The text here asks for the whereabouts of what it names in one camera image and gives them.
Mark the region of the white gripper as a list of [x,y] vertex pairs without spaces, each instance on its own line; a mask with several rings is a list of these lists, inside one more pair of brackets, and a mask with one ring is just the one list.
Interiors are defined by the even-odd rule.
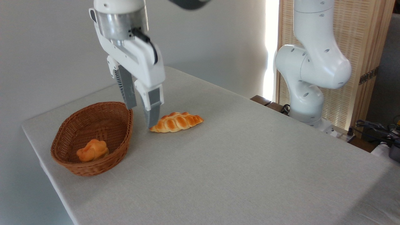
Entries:
[[105,38],[95,26],[104,51],[108,53],[107,63],[112,78],[116,79],[128,110],[136,107],[134,86],[141,96],[147,128],[155,126],[164,104],[162,83],[166,75],[164,63],[156,45],[152,46],[139,37],[111,41]]

